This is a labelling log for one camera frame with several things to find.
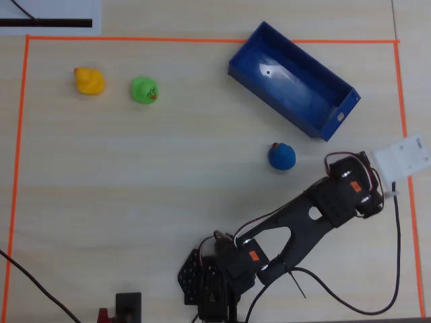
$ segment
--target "white mounting plate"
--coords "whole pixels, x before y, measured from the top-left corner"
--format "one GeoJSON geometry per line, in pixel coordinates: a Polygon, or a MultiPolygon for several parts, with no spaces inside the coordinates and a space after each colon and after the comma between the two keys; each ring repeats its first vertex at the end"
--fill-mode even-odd
{"type": "MultiPolygon", "coordinates": [[[[0,27],[0,35],[93,36],[102,33],[102,0],[19,0],[36,18],[93,19],[92,28],[0,27]]],[[[0,1],[0,18],[27,18],[10,0],[0,1]]]]}
{"type": "Polygon", "coordinates": [[[412,135],[372,152],[377,170],[388,191],[391,183],[431,166],[428,149],[421,135],[412,135]]]}

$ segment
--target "wooden table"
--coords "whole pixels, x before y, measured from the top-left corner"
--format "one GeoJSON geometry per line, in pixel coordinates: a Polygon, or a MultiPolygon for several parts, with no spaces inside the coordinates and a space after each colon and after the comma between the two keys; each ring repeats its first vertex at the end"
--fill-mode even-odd
{"type": "MultiPolygon", "coordinates": [[[[404,45],[416,41],[409,22],[418,24],[426,17],[421,11],[431,9],[417,2],[413,7],[395,2],[403,75],[415,69],[426,75],[410,59],[418,55],[415,47],[404,45]]],[[[244,39],[262,20],[291,39],[395,39],[390,1],[106,1],[103,23],[104,36],[244,39]]],[[[6,250],[25,40],[0,42],[0,205],[5,214],[0,248],[6,250]]],[[[196,308],[183,305],[176,274],[202,238],[214,229],[235,231],[294,198],[324,175],[326,153],[370,152],[402,138],[393,44],[301,44],[362,96],[328,143],[309,139],[227,76],[228,59],[239,46],[30,41],[13,257],[82,322],[94,322],[99,307],[112,307],[114,294],[126,291],[142,292],[143,322],[190,322],[196,308]],[[77,94],[72,71],[80,65],[103,71],[102,96],[77,94]],[[140,74],[159,83],[160,97],[151,106],[130,100],[129,84],[140,74]],[[285,174],[267,164],[274,141],[296,150],[298,163],[285,174]]],[[[407,129],[431,143],[423,105],[428,91],[423,86],[416,93],[418,81],[411,73],[403,78],[407,129]]],[[[431,265],[425,257],[431,244],[429,181],[429,171],[414,178],[425,295],[431,289],[425,275],[431,265]]],[[[421,315],[407,181],[398,189],[401,286],[397,303],[381,318],[421,315]]],[[[376,217],[350,221],[327,235],[301,265],[355,306],[385,307],[395,283],[393,214],[389,202],[376,217]]],[[[258,241],[272,257],[287,237],[279,229],[258,241]]],[[[4,266],[0,273],[5,275],[4,266]]],[[[285,276],[259,300],[252,322],[364,318],[308,277],[298,273],[296,278],[307,300],[285,276]]],[[[257,283],[244,294],[240,318],[260,288],[257,283]]],[[[11,268],[7,322],[22,321],[69,319],[11,268]]]]}

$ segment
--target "green rubber duck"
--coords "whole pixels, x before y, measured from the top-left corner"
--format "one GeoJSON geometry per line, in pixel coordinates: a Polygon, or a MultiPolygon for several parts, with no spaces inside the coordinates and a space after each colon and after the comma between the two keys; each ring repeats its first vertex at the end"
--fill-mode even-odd
{"type": "Polygon", "coordinates": [[[150,104],[159,96],[156,81],[148,77],[136,77],[131,86],[132,98],[142,104],[150,104]]]}

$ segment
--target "robotic arm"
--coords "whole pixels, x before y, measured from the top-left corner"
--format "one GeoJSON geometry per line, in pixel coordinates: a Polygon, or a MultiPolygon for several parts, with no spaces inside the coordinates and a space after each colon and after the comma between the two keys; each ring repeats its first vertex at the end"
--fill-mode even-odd
{"type": "Polygon", "coordinates": [[[329,231],[340,227],[358,212],[368,218],[382,210],[383,197],[378,181],[364,152],[346,157],[329,166],[330,176],[314,183],[262,223],[236,237],[235,245],[220,238],[215,245],[219,270],[238,294],[254,285],[255,276],[269,285],[288,273],[316,246],[329,231]],[[311,219],[316,207],[321,217],[311,219]],[[291,231],[281,253],[268,260],[254,237],[262,231],[288,227],[291,231]]]}
{"type": "Polygon", "coordinates": [[[192,250],[178,282],[185,304],[198,305],[201,320],[236,322],[236,304],[253,287],[255,277],[268,286],[299,264],[329,231],[355,216],[366,219],[383,209],[383,196],[377,190],[380,178],[366,154],[348,154],[327,165],[327,177],[241,236],[242,230],[216,237],[215,256],[201,257],[200,247],[192,250]],[[321,212],[320,218],[311,219],[312,207],[321,212]],[[254,237],[277,227],[288,227],[291,236],[281,253],[269,260],[254,237]]]}

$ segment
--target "rubber duck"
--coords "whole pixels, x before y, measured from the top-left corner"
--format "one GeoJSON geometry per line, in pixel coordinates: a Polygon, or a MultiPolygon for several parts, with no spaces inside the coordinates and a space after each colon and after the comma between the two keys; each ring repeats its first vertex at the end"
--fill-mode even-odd
{"type": "Polygon", "coordinates": [[[75,69],[76,87],[78,91],[90,96],[101,94],[105,88],[103,75],[97,69],[78,67],[75,69]]]}
{"type": "Polygon", "coordinates": [[[296,154],[285,143],[273,143],[268,153],[269,163],[277,170],[289,170],[296,164],[296,154]]]}
{"type": "Polygon", "coordinates": [[[148,77],[136,77],[131,85],[132,98],[142,104],[150,104],[156,101],[159,96],[159,89],[156,81],[148,77]]]}

